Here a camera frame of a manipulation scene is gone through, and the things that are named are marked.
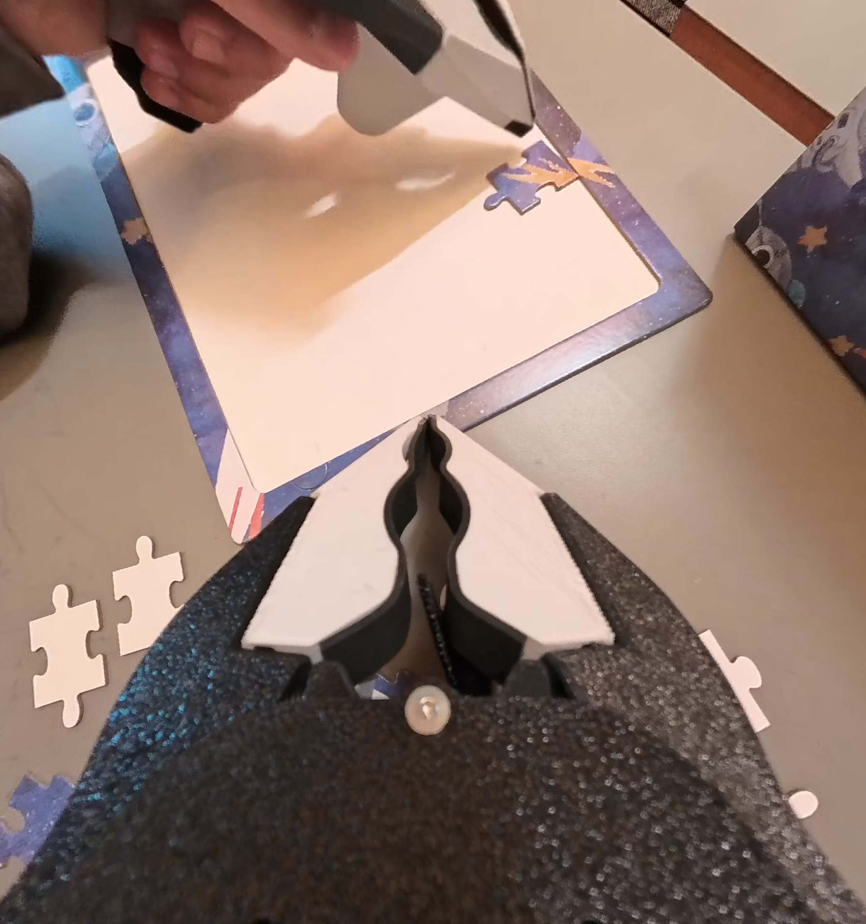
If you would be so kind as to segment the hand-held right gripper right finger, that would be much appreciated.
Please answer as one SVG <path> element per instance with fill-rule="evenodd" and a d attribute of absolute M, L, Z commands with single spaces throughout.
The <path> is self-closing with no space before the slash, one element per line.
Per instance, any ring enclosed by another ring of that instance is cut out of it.
<path fill-rule="evenodd" d="M 453 538 L 444 618 L 458 652 L 567 652 L 615 635 L 542 490 L 440 418 L 439 511 Z"/>

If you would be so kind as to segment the white puzzle tray blue rim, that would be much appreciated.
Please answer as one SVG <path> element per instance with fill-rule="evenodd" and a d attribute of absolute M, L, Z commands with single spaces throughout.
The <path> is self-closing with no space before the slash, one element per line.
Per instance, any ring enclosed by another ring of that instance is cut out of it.
<path fill-rule="evenodd" d="M 520 140 L 445 100 L 360 135 L 306 64 L 185 134 L 109 59 L 46 63 L 237 543 L 402 422 L 468 430 L 711 301 L 538 77 Z M 538 141 L 579 181 L 485 211 Z"/>

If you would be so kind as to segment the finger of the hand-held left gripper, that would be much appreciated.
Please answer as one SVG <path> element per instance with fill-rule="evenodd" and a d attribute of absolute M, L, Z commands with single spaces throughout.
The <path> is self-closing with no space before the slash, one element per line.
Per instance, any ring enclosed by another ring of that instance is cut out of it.
<path fill-rule="evenodd" d="M 354 63 L 337 79 L 336 108 L 355 131 L 380 136 L 449 99 L 518 137 L 535 123 L 530 79 L 511 52 L 491 54 L 452 34 L 414 75 L 367 29 Z"/>
<path fill-rule="evenodd" d="M 522 72 L 527 74 L 529 67 L 526 52 L 519 34 L 518 24 L 508 6 L 508 2 L 475 1 L 474 5 L 495 39 L 508 52 L 513 54 Z"/>

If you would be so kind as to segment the person's left hand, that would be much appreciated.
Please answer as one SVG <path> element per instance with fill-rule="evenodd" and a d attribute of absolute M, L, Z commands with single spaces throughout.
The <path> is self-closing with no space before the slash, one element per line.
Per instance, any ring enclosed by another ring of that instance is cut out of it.
<path fill-rule="evenodd" d="M 104 51 L 104 2 L 3 1 L 0 20 L 38 56 Z M 359 49 L 357 26 L 303 2 L 192 2 L 177 24 L 138 17 L 132 47 L 156 103 L 214 124 L 300 60 L 340 72 Z"/>

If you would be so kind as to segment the space and ocean print box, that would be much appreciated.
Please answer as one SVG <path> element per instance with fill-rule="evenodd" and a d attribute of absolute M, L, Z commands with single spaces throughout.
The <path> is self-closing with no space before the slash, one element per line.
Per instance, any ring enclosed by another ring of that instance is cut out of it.
<path fill-rule="evenodd" d="M 866 395 L 866 86 L 734 237 Z"/>

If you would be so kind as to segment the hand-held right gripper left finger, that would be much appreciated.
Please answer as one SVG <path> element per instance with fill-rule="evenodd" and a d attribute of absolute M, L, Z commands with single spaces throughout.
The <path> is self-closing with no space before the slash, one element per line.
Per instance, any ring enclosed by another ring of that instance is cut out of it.
<path fill-rule="evenodd" d="M 242 636 L 248 651 L 329 655 L 396 597 L 404 526 L 388 500 L 415 470 L 414 418 L 321 486 Z"/>

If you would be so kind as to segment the orange comet print puzzle piece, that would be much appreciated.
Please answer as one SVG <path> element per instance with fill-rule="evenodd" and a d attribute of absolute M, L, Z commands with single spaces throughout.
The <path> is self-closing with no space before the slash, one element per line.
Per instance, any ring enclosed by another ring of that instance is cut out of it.
<path fill-rule="evenodd" d="M 504 164 L 487 174 L 494 192 L 485 198 L 485 211 L 492 212 L 509 203 L 517 214 L 527 214 L 541 203 L 539 192 L 543 188 L 562 191 L 580 179 L 578 171 L 544 141 L 531 145 L 522 156 L 519 165 Z"/>

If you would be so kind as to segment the white puzzle piece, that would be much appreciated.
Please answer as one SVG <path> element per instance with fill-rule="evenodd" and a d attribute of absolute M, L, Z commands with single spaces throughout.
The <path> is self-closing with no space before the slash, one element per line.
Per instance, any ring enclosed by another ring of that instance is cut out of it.
<path fill-rule="evenodd" d="M 135 543 L 138 561 L 112 573 L 116 600 L 129 600 L 130 617 L 117 626 L 120 656 L 150 648 L 177 612 L 171 587 L 184 580 L 181 554 L 154 555 L 154 542 L 140 536 Z"/>
<path fill-rule="evenodd" d="M 102 626 L 98 601 L 73 605 L 70 599 L 70 587 L 58 584 L 52 591 L 54 611 L 29 624 L 31 651 L 46 654 L 45 673 L 33 677 L 34 708 L 60 702 L 68 729 L 80 722 L 80 695 L 107 684 L 104 655 L 88 650 L 88 637 Z"/>

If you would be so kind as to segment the pile of puzzle pieces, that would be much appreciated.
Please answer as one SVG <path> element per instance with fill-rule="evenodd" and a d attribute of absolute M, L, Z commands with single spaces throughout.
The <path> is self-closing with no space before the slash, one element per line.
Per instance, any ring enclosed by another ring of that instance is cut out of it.
<path fill-rule="evenodd" d="M 754 661 L 746 656 L 729 659 L 712 631 L 699 635 L 708 653 L 726 676 L 755 733 L 768 728 L 770 722 L 759 706 L 752 691 L 762 686 L 762 676 Z M 395 678 L 377 674 L 357 687 L 364 699 L 402 699 L 427 679 L 410 671 L 399 672 Z M 12 829 L 0 820 L 0 869 L 12 859 L 28 865 L 66 807 L 74 790 L 74 783 L 66 776 L 55 775 L 50 783 L 41 783 L 26 773 L 9 799 L 9 808 L 18 812 L 22 827 Z"/>

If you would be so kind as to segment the white-edged grey tabletop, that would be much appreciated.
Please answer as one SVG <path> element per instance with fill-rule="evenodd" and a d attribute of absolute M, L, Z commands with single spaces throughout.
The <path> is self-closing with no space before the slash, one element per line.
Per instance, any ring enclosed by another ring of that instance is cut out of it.
<path fill-rule="evenodd" d="M 866 85 L 866 1 L 626 1 L 801 144 Z"/>

